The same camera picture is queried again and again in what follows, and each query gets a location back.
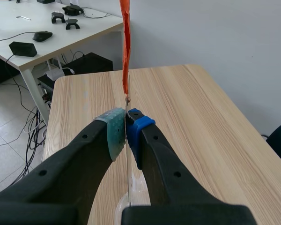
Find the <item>wooden table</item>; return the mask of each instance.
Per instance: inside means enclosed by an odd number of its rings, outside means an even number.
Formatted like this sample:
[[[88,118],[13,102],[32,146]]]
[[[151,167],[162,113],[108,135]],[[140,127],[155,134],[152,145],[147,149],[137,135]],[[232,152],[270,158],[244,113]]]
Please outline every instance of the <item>wooden table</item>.
[[[281,225],[281,160],[198,65],[130,70],[132,108],[156,120],[194,177],[222,201],[244,204],[260,225]],[[60,78],[44,158],[66,146],[94,117],[125,107],[121,71]],[[127,192],[126,151],[99,187],[89,224],[113,224]]]

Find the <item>orange tape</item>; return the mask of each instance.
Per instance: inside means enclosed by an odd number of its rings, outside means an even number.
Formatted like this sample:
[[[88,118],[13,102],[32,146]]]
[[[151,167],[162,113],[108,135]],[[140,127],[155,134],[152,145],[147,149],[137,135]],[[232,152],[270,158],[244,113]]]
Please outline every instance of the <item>orange tape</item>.
[[[120,0],[120,6],[124,23],[124,49],[123,49],[123,89],[128,96],[128,70],[131,49],[130,36],[130,0]]]

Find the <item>tiled floor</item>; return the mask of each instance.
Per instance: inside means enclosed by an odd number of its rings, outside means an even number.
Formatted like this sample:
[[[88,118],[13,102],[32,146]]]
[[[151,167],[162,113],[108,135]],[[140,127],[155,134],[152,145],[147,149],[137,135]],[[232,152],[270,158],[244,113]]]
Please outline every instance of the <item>tiled floor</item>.
[[[34,77],[43,75],[44,70],[46,70],[45,64],[36,66],[33,70]],[[21,75],[16,76],[15,79],[18,84],[26,87]],[[4,83],[14,83],[14,81],[8,80]],[[21,91],[23,105],[32,110],[35,104],[29,91],[24,88],[21,88]],[[0,144],[6,144],[18,137],[28,114],[29,112],[20,104],[18,87],[0,85]],[[9,186],[24,168],[27,141],[28,134],[22,132],[16,141],[0,146],[0,191]],[[43,147],[39,146],[30,165],[31,170],[40,164],[42,156]]]

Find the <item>white desk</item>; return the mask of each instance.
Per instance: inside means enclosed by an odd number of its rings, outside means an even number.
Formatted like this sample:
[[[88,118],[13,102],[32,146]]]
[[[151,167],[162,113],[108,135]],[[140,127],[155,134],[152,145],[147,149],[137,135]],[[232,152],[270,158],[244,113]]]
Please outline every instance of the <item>white desk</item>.
[[[46,30],[53,33],[53,36],[44,42],[32,40],[33,34],[23,34],[0,42],[0,58],[2,60],[7,60],[12,55],[8,45],[13,41],[28,42],[35,45],[37,50],[35,57],[13,56],[8,63],[21,72],[46,124],[48,123],[49,113],[32,76],[33,67],[100,35],[113,30],[117,31],[123,25],[122,18],[113,15],[101,19],[88,19],[79,15],[71,16],[71,18],[78,19],[77,24],[80,29],[66,30],[66,24],[61,23],[60,20],[56,24],[51,22],[51,13],[53,11],[64,12],[62,7],[64,5],[57,2],[41,4],[37,0],[22,0],[19,4],[16,4],[16,0],[0,1],[0,40],[29,31]],[[16,18],[20,15],[31,20]],[[87,9],[87,15],[100,17],[106,14]]]

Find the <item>computer mouse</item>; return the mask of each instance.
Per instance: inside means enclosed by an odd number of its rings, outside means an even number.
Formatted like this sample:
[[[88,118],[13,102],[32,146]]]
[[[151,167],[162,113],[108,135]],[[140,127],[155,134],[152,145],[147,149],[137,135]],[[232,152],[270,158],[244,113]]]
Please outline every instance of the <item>computer mouse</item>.
[[[33,40],[37,41],[37,42],[42,42],[47,40],[48,38],[50,38],[53,35],[52,32],[49,31],[40,31],[40,32],[36,32],[33,35]]]

